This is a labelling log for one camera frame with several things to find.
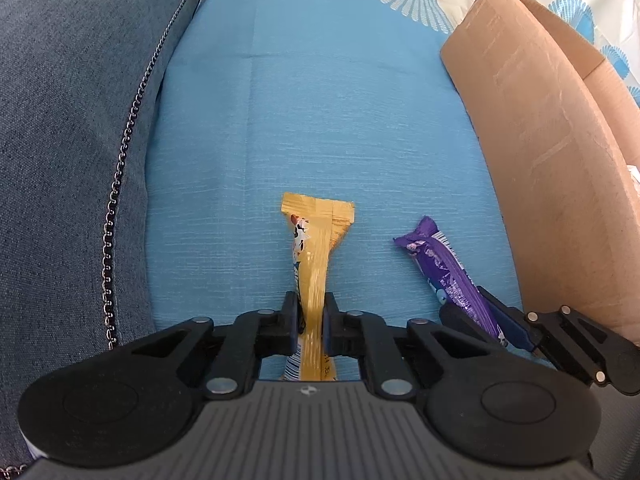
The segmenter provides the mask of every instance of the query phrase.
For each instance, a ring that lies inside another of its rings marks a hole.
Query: yellow candy bar
[[[354,221],[354,206],[351,202],[285,193],[281,211],[293,227],[294,275],[305,321],[298,352],[287,360],[285,378],[332,381],[334,363],[322,350],[326,273],[329,253]]]

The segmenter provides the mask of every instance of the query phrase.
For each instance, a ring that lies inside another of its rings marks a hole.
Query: brown cardboard
[[[567,304],[640,343],[640,200],[627,169],[640,162],[640,111],[615,70],[535,0],[476,0],[441,54],[525,309]]]

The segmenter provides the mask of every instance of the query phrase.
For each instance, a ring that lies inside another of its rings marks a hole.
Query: chain strap
[[[149,64],[146,66],[145,74],[142,76],[142,81],[140,81],[140,85],[138,86],[138,92],[136,93],[129,110],[127,124],[122,132],[122,142],[120,143],[120,150],[118,152],[118,163],[116,164],[116,171],[113,174],[109,201],[107,202],[107,214],[104,218],[104,226],[102,229],[102,312],[104,314],[104,326],[106,327],[109,350],[113,350],[118,346],[115,310],[113,307],[113,228],[118,207],[120,186],[122,185],[122,177],[124,175],[127,150],[129,149],[129,142],[131,141],[133,127],[136,125],[136,119],[138,118],[138,112],[140,111],[140,104],[142,103],[142,99],[145,95],[146,84],[148,83],[149,77],[151,76],[154,66],[158,61],[160,51],[162,50],[164,42],[169,35],[169,30],[186,2],[187,0],[182,0],[180,5],[178,5],[178,8],[175,9],[174,15],[171,20],[169,20],[169,23],[158,42],[158,46],[156,46],[156,50],[153,56],[151,56]]]
[[[27,469],[26,464],[22,464],[20,467],[16,467],[13,465],[4,468],[0,467],[0,475],[2,475],[3,480],[13,480],[25,469]]]

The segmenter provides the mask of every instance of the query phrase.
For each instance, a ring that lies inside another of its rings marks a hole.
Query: purple snack package
[[[425,216],[414,231],[394,238],[394,242],[407,250],[415,260],[441,304],[447,301],[455,303],[485,332],[498,339],[502,345],[507,345],[507,340],[484,298],[433,219]]]

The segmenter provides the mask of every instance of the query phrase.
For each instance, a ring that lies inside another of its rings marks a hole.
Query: silver screw
[[[238,389],[238,383],[228,377],[216,377],[207,381],[207,390],[212,394],[230,394]]]
[[[412,384],[404,379],[387,379],[381,387],[386,394],[394,396],[406,395],[414,389]]]

